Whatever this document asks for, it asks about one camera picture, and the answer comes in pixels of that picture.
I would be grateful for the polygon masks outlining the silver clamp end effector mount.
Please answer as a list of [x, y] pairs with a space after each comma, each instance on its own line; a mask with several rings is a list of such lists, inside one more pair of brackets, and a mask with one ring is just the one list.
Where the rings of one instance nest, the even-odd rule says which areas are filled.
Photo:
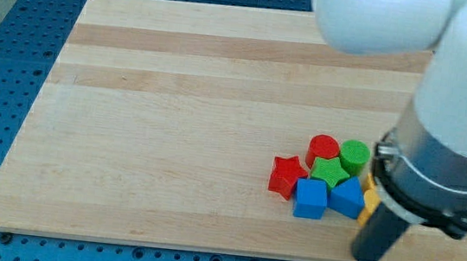
[[467, 156], [429, 132], [412, 100], [375, 144], [371, 170], [383, 204], [403, 220], [467, 235]]

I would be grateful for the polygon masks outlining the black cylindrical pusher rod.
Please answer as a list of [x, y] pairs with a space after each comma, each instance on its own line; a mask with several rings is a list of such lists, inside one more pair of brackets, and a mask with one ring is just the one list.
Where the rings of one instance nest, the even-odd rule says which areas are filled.
[[381, 202], [352, 241], [353, 258], [355, 261], [380, 261], [409, 226], [410, 223]]

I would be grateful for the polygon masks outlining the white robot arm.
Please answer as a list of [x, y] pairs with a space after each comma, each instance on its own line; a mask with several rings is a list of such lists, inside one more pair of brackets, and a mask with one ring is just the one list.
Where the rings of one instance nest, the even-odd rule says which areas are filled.
[[374, 146], [380, 205], [352, 242], [379, 261], [409, 226], [467, 235], [467, 0], [311, 0], [327, 44], [346, 54], [432, 51], [398, 123]]

